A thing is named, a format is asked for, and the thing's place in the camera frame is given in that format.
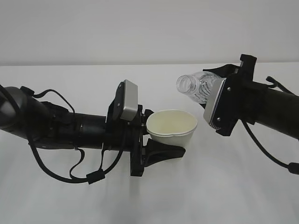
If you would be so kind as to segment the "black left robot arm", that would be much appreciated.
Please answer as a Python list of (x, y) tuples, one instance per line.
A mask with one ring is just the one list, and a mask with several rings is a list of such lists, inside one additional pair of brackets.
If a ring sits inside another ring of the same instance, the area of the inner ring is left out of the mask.
[[(76, 113), (72, 106), (64, 108), (47, 101), (40, 101), (45, 92), (35, 94), (26, 87), (1, 87), (0, 128), (28, 141), (39, 167), (49, 176), (66, 183), (94, 183), (105, 178), (119, 162), (124, 152), (130, 153), (130, 174), (142, 176), (144, 169), (155, 163), (181, 158), (185, 149), (180, 146), (148, 140), (146, 121), (152, 114), (141, 105), (132, 116), (125, 114), (129, 100), (137, 103), (137, 91), (129, 93), (124, 82), (117, 88), (106, 116)], [(43, 163), (38, 149), (75, 149), (84, 154), (86, 148), (117, 151), (108, 168), (98, 168), (84, 178), (61, 177)]]

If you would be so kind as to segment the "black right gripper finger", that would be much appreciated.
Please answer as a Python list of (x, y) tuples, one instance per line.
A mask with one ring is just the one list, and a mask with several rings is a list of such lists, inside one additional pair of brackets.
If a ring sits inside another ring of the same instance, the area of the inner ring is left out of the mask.
[(202, 71), (211, 72), (214, 73), (221, 78), (227, 78), (228, 76), (232, 74), (236, 74), (239, 70), (239, 66), (233, 65), (233, 64), (226, 64), (218, 68), (214, 69), (203, 69)]

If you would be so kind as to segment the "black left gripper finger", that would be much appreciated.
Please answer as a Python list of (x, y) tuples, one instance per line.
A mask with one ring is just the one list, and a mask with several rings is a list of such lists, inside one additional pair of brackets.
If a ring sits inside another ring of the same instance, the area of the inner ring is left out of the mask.
[(150, 115), (152, 115), (154, 112), (150, 109), (145, 109), (144, 113), (143, 113), (143, 117), (144, 119), (148, 119)]
[(186, 152), (183, 147), (167, 145), (148, 139), (143, 156), (144, 167), (151, 166), (161, 161), (182, 158)]

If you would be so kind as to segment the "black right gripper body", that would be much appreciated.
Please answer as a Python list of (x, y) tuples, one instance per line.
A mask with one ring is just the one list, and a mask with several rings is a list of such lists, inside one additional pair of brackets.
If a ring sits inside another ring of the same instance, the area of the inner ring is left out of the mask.
[(228, 128), (222, 132), (216, 131), (222, 136), (230, 136), (237, 121), (242, 120), (250, 124), (255, 124), (257, 114), (261, 110), (261, 95), (265, 92), (267, 86), (253, 81), (253, 75), (257, 58), (251, 55), (242, 54), (240, 56), (241, 64), (236, 74), (227, 78), (232, 79), (231, 103), (233, 111), (232, 120)]

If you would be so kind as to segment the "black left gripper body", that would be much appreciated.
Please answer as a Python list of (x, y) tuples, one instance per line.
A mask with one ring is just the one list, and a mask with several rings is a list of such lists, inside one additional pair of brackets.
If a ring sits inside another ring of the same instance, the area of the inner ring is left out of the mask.
[(104, 174), (112, 171), (123, 152), (130, 152), (130, 175), (141, 177), (144, 172), (142, 147), (145, 130), (145, 116), (142, 113), (142, 105), (138, 105), (137, 113), (132, 121), (120, 118), (113, 119), (115, 113), (116, 109), (113, 105), (110, 105), (106, 119), (103, 149), (118, 151), (118, 154), (113, 163), (104, 169)]

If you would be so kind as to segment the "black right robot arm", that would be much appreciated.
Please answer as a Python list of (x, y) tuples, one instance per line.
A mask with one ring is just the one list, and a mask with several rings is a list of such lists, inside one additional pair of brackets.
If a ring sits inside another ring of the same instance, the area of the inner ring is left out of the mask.
[(299, 97), (253, 80), (257, 58), (242, 54), (239, 66), (226, 64), (208, 71), (220, 77), (204, 104), (204, 118), (222, 136), (230, 136), (237, 121), (259, 123), (290, 137), (299, 137)]

